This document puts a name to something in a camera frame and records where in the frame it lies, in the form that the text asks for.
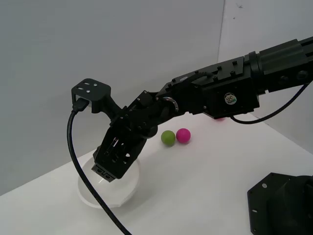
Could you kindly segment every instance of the red ball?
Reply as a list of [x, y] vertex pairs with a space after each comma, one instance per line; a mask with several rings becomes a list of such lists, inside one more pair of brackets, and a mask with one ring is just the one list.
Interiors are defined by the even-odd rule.
[[191, 133], [186, 128], [181, 128], [176, 132], [176, 139], [180, 143], [187, 143], [190, 140]]

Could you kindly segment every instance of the gray wall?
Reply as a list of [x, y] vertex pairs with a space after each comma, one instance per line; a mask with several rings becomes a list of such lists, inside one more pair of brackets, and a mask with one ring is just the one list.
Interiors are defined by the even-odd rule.
[[[221, 0], [2, 0], [0, 195], [67, 162], [70, 89], [91, 77], [120, 106], [143, 89], [216, 63]], [[108, 118], [74, 121], [77, 155], [102, 141]]]
[[[312, 0], [226, 0], [219, 61], [260, 51], [297, 38], [313, 36]], [[253, 113], [272, 113], [299, 87], [260, 97]], [[313, 86], [285, 111], [266, 121], [268, 125], [313, 153]]]

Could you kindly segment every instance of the white tabletop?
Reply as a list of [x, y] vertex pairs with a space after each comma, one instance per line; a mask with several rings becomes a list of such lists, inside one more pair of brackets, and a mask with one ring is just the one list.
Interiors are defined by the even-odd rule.
[[[164, 130], [183, 127], [192, 133], [188, 145], [162, 145]], [[313, 172], [313, 156], [269, 126], [205, 115], [161, 125], [139, 158], [138, 191], [114, 210], [134, 235], [249, 235], [246, 192], [252, 186], [270, 172]], [[121, 234], [102, 210], [80, 201], [77, 177], [68, 163], [1, 196], [1, 234]]]

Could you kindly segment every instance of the round sticker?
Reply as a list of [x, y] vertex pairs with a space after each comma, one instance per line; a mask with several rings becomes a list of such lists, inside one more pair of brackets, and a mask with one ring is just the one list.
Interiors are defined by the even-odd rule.
[[224, 95], [226, 104], [233, 105], [237, 102], [237, 98], [233, 93], [226, 93]]

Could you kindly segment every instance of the black robotic arm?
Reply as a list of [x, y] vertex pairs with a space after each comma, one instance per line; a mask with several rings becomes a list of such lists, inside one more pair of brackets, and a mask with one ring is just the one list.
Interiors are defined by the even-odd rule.
[[157, 126], [186, 112], [214, 119], [252, 112], [258, 96], [313, 80], [313, 37], [290, 42], [173, 78], [159, 92], [143, 91], [119, 108], [110, 86], [85, 79], [72, 89], [72, 101], [89, 101], [92, 113], [111, 119], [92, 168], [107, 181], [120, 179], [137, 159]]

